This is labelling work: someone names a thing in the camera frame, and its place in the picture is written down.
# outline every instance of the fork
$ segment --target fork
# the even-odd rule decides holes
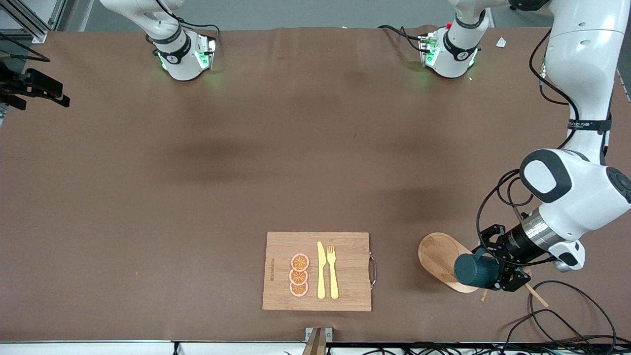
[[[338,278],[335,276],[335,247],[326,247],[326,261],[331,267],[331,298],[337,299],[339,297],[338,290]]]

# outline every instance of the toy orange slice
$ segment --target toy orange slice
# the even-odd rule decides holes
[[[305,271],[309,267],[309,258],[302,253],[296,254],[292,258],[292,269],[296,271]]]
[[[294,269],[291,269],[289,271],[289,281],[296,286],[304,285],[308,278],[309,275],[307,275],[306,270],[296,271]]]
[[[308,290],[309,290],[309,284],[307,283],[300,286],[289,284],[289,291],[296,297],[302,297],[306,295]]]

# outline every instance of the wooden cutting board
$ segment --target wooden cutting board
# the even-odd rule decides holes
[[[335,247],[335,271],[339,298],[331,298],[329,264],[324,267],[326,297],[317,297],[318,252],[317,242]],[[309,257],[307,281],[309,289],[302,297],[291,294],[289,273],[291,259],[298,253]],[[264,310],[292,311],[370,311],[368,233],[355,232],[268,232],[263,285]]]

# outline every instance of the oval wooden tray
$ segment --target oval wooden tray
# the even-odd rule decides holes
[[[471,252],[445,233],[427,234],[418,245],[418,260],[425,270],[454,291],[471,293],[478,288],[463,285],[454,276],[454,263],[460,254]]]

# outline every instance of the table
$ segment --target table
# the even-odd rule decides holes
[[[52,62],[34,65],[71,107],[31,99],[0,129],[0,339],[294,340],[328,326],[338,341],[504,340],[525,288],[482,303],[416,249],[435,231],[474,247],[497,179],[562,141],[568,109],[527,66],[545,31],[489,30],[455,80],[383,30],[222,32],[216,71],[190,82],[160,69],[142,33],[51,33],[37,49]],[[619,84],[611,111],[608,163],[630,173]],[[516,219],[494,200],[492,223]],[[543,265],[534,282],[580,287],[629,335],[629,229],[627,214],[590,233],[584,270]],[[369,232],[373,311],[263,311],[268,231]],[[609,332],[581,297],[540,291],[581,332]],[[544,340],[532,323],[513,339]]]

